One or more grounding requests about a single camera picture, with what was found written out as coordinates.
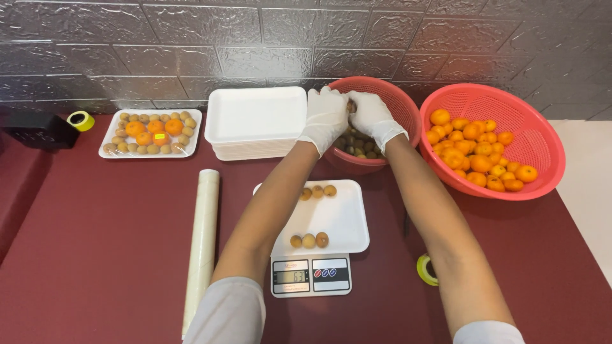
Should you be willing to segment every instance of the person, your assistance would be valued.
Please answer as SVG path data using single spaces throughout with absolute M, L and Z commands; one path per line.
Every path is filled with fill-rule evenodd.
M 438 278 L 453 342 L 524 343 L 491 267 L 457 204 L 409 144 L 375 94 L 308 92 L 302 135 L 255 193 L 225 244 L 185 336 L 185 344 L 259 343 L 266 319 L 263 290 L 274 242 L 286 225 L 316 161 L 348 126 L 375 139 L 389 160 L 406 210 L 422 236 Z

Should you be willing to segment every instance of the white sleeve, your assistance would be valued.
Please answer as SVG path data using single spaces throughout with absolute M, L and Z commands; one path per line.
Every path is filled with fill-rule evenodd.
M 525 344 L 518 329 L 495 320 L 475 321 L 457 331 L 453 344 Z
M 265 321 L 259 284 L 246 277 L 228 277 L 208 287 L 183 344 L 259 343 Z

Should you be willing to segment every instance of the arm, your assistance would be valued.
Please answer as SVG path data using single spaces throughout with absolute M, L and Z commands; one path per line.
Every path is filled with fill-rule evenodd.
M 257 190 L 238 220 L 211 283 L 225 277 L 248 277 L 260 286 L 274 242 L 293 213 L 310 171 L 348 126 L 348 96 L 323 87 L 308 92 L 306 126 L 287 156 Z
M 487 258 L 433 170 L 404 135 L 387 142 L 386 156 L 406 210 L 431 256 L 451 336 L 479 320 L 514 325 Z
M 318 159 L 314 144 L 296 142 L 248 203 L 223 248 L 211 283 L 243 276 L 263 286 L 274 242 L 293 213 Z

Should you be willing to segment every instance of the gray brick wall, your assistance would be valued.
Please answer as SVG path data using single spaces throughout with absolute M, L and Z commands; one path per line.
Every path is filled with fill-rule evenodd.
M 612 119 L 610 0 L 0 4 L 0 110 L 205 109 L 217 88 L 474 82 L 550 119 Z

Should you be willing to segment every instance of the digital number display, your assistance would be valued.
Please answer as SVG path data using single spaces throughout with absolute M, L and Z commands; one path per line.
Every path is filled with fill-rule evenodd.
M 306 282 L 303 270 L 299 271 L 283 271 L 276 273 L 277 283 L 299 283 Z

